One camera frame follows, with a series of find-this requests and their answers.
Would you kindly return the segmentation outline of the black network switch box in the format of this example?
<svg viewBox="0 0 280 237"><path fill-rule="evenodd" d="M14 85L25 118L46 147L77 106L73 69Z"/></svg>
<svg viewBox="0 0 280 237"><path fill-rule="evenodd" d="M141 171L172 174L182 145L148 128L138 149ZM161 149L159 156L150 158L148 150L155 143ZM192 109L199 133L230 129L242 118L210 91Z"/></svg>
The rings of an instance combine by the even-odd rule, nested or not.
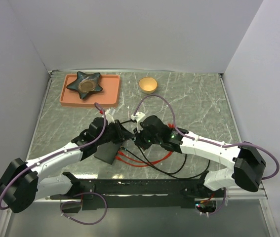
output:
<svg viewBox="0 0 280 237"><path fill-rule="evenodd" d="M116 159L117 153L121 147L121 143L114 144L112 142L103 144L97 148L94 157L100 161L103 161L109 165L112 165Z"/></svg>

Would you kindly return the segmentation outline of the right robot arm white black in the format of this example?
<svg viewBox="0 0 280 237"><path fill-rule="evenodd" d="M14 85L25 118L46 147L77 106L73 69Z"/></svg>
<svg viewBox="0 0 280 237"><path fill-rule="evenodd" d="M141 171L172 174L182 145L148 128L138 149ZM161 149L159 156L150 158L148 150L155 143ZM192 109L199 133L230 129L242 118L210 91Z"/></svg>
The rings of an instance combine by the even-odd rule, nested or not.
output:
<svg viewBox="0 0 280 237"><path fill-rule="evenodd" d="M258 191L266 162L251 143L233 147L185 129L169 127L157 116L148 117L143 113L132 115L131 119L136 122L136 146L146 150L151 145L159 145L170 152L203 157L224 166L202 177L198 184L201 196L208 197L218 189L231 186L239 186L249 192Z"/></svg>

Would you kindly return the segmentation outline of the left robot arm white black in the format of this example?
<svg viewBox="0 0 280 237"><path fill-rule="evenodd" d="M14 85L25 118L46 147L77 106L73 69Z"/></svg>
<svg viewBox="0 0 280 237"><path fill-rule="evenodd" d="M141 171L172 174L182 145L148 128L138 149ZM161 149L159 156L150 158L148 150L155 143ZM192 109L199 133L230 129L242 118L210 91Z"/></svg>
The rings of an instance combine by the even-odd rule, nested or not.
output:
<svg viewBox="0 0 280 237"><path fill-rule="evenodd" d="M48 196L75 198L82 191L78 178L69 172L56 177L50 174L90 157L103 144L122 144L133 137L118 120L108 122L98 117L62 148L28 161L13 160L0 178L0 209L9 208L19 213L33 201Z"/></svg>

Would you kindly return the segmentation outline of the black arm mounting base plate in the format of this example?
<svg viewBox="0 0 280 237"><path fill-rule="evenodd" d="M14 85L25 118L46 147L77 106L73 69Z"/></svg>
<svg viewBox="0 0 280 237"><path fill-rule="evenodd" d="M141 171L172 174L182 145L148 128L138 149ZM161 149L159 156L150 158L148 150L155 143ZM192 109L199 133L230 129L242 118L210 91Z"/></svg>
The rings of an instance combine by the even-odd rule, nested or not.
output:
<svg viewBox="0 0 280 237"><path fill-rule="evenodd" d="M197 179L80 179L74 189L65 195L52 195L52 200L81 200L83 210L108 208L173 207L194 208L195 199L222 198L224 191L211 191Z"/></svg>

